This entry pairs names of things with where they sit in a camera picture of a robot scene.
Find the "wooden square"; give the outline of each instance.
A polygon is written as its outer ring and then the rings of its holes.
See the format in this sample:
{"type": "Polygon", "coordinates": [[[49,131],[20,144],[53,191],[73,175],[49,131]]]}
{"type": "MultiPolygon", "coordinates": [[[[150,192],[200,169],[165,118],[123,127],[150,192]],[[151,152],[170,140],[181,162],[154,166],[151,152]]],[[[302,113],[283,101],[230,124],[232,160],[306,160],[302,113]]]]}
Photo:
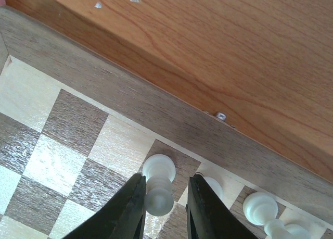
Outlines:
{"type": "Polygon", "coordinates": [[[47,235],[14,219],[3,216],[0,221],[1,239],[47,239],[47,235]]]}
{"type": "Polygon", "coordinates": [[[49,236],[52,239],[62,239],[94,214],[95,212],[67,200],[49,236]]]}
{"type": "Polygon", "coordinates": [[[59,91],[54,79],[10,56],[0,75],[0,112],[41,132],[59,91]]]}
{"type": "Polygon", "coordinates": [[[139,170],[154,141],[151,135],[109,115],[89,158],[129,179],[139,170]]]}
{"type": "Polygon", "coordinates": [[[65,196],[22,176],[4,215],[48,235],[65,201],[65,196]]]}
{"type": "Polygon", "coordinates": [[[0,113],[0,165],[22,174],[40,134],[0,113]]]}
{"type": "Polygon", "coordinates": [[[42,134],[23,175],[68,196],[86,159],[81,153],[42,134]]]}
{"type": "Polygon", "coordinates": [[[21,175],[0,165],[0,214],[4,214],[21,175]]]}
{"type": "Polygon", "coordinates": [[[333,231],[330,229],[327,229],[325,231],[325,234],[322,236],[322,239],[332,239],[333,238],[333,231]]]}
{"type": "Polygon", "coordinates": [[[97,212],[126,181],[126,177],[88,158],[68,198],[97,212]]]}
{"type": "Polygon", "coordinates": [[[43,133],[88,156],[108,114],[61,90],[43,133]]]}
{"type": "Polygon", "coordinates": [[[169,219],[164,224],[157,239],[187,239],[187,213],[185,207],[175,204],[169,219]]]}

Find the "wooden table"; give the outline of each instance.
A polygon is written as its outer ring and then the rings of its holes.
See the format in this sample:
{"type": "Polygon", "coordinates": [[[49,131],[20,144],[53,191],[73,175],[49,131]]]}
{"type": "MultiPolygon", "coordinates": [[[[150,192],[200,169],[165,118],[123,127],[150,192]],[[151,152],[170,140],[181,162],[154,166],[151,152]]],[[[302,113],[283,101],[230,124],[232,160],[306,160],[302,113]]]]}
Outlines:
{"type": "Polygon", "coordinates": [[[333,181],[333,0],[137,1],[7,4],[333,181]]]}
{"type": "MultiPolygon", "coordinates": [[[[173,195],[183,206],[163,217],[175,232],[165,230],[167,238],[187,238],[186,186],[195,172],[219,182],[223,203],[258,238],[266,238],[264,228],[251,225],[242,208],[256,191],[274,196],[283,222],[303,217],[314,238],[333,231],[328,181],[10,7],[0,7],[0,34],[0,238],[22,233],[8,218],[47,236],[67,197],[98,211],[155,154],[174,161],[173,195]],[[48,188],[54,192],[45,198],[48,188]]],[[[150,221],[154,239],[162,226],[150,221]]],[[[61,235],[53,231],[52,239],[66,234],[54,229],[61,235]]]]}

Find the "dark square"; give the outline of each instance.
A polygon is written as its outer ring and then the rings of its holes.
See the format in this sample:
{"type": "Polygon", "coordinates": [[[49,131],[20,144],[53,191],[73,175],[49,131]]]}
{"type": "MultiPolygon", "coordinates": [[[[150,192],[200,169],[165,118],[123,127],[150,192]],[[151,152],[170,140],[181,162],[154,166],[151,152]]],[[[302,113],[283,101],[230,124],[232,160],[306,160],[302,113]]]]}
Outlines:
{"type": "MultiPolygon", "coordinates": [[[[248,230],[250,230],[256,237],[259,239],[265,239],[267,237],[265,231],[264,231],[264,226],[256,226],[250,223],[243,212],[243,203],[244,200],[252,193],[255,193],[257,191],[251,189],[250,187],[244,186],[242,191],[239,193],[237,199],[235,200],[234,204],[231,206],[230,211],[231,213],[240,221],[242,224],[244,224],[248,230]]],[[[277,218],[281,216],[283,211],[286,209],[286,206],[277,203],[278,206],[278,214],[277,218]]]]}
{"type": "MultiPolygon", "coordinates": [[[[174,201],[177,202],[188,186],[189,177],[192,177],[196,173],[201,163],[169,145],[162,143],[159,140],[155,140],[143,164],[148,157],[155,154],[164,154],[170,157],[176,166],[176,177],[172,182],[172,195],[174,201]]],[[[143,164],[139,169],[140,172],[142,172],[143,164]]]]}
{"type": "Polygon", "coordinates": [[[126,177],[88,158],[68,198],[97,212],[126,181],[126,177]]]}
{"type": "Polygon", "coordinates": [[[23,174],[39,132],[0,113],[0,165],[23,174]]]}
{"type": "Polygon", "coordinates": [[[322,236],[322,239],[332,239],[333,238],[333,231],[330,229],[327,229],[322,236]]]}
{"type": "Polygon", "coordinates": [[[61,90],[43,134],[88,156],[108,114],[61,90]]]}
{"type": "Polygon", "coordinates": [[[175,204],[157,239],[187,239],[187,213],[185,207],[175,204]]]}
{"type": "Polygon", "coordinates": [[[48,235],[66,197],[22,176],[5,212],[5,216],[48,235]]]}

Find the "table surface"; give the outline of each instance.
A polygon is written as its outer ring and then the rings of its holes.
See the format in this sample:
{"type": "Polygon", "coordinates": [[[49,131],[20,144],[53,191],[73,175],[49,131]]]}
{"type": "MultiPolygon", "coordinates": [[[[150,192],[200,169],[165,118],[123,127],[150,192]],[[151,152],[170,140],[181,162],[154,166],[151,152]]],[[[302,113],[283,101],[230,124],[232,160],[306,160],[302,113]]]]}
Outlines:
{"type": "Polygon", "coordinates": [[[333,181],[333,0],[7,4],[333,181]]]}

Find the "white pawn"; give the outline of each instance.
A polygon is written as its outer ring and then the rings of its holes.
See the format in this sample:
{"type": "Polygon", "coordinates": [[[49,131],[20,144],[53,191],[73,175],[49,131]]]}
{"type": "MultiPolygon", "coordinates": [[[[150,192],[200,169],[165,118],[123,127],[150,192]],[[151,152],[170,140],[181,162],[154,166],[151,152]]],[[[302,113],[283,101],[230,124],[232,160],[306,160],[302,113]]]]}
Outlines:
{"type": "Polygon", "coordinates": [[[158,217],[166,215],[173,207],[171,183],[176,176],[175,164],[168,156],[156,154],[146,160],[142,172],[147,180],[147,212],[158,217]]]}
{"type": "Polygon", "coordinates": [[[212,188],[215,194],[220,198],[220,200],[222,200],[223,190],[218,181],[211,177],[203,177],[203,178],[206,180],[206,182],[208,183],[210,188],[212,188]]]}
{"type": "Polygon", "coordinates": [[[284,223],[276,219],[278,206],[266,193],[249,195],[243,203],[245,217],[254,225],[263,225],[264,231],[272,239],[310,239],[309,232],[298,224],[284,223]]]}

